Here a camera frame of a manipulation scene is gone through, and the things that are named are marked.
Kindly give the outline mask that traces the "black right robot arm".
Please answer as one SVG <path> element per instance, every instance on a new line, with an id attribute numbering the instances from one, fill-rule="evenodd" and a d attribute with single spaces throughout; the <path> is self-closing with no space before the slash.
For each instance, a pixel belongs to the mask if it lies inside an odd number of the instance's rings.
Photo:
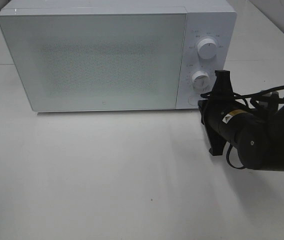
<path id="1" fill-rule="evenodd" d="M 240 95 L 233 91 L 230 71 L 215 71 L 212 91 L 198 101 L 209 152 L 226 161 L 237 150 L 241 169 L 284 172 L 284 85 Z"/>

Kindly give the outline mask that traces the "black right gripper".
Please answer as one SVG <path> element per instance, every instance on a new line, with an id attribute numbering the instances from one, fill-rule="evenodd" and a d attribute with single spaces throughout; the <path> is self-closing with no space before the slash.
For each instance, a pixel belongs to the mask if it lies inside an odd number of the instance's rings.
<path id="1" fill-rule="evenodd" d="M 206 100 L 198 102 L 201 113 L 201 123 L 204 125 L 208 137 L 212 156 L 221 156 L 226 143 L 237 148 L 242 129 L 237 116 L 232 116 L 228 123 L 223 119 L 233 110 L 239 110 L 241 103 L 235 101 L 235 94 L 230 79 L 229 70 L 216 70 L 216 80 L 212 93 Z"/>

